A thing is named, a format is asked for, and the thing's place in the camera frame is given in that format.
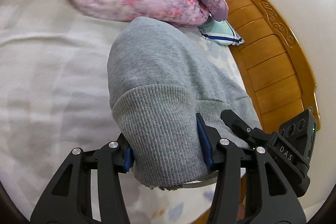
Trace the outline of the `grey hooded sweatshirt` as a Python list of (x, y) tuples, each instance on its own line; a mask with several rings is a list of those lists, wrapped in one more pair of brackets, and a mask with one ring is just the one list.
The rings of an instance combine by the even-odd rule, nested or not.
[(224, 124), (222, 111), (260, 126), (252, 100), (227, 71), (159, 20), (131, 21), (112, 44), (107, 71), (112, 116), (133, 150), (133, 174), (145, 186), (172, 190), (209, 177), (197, 114), (243, 148), (247, 143)]

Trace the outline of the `teal striped pillow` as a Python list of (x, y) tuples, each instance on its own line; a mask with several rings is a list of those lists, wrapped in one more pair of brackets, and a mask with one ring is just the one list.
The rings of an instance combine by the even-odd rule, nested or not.
[(209, 17), (198, 29), (205, 39), (222, 46), (239, 46), (245, 42), (226, 20), (219, 22)]

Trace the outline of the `wooden headboard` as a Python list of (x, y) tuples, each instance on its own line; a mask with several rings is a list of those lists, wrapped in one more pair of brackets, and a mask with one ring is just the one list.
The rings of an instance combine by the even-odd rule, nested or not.
[(231, 53), (267, 134), (306, 109), (321, 127), (309, 61), (291, 28), (268, 0), (226, 0), (228, 22), (244, 39)]

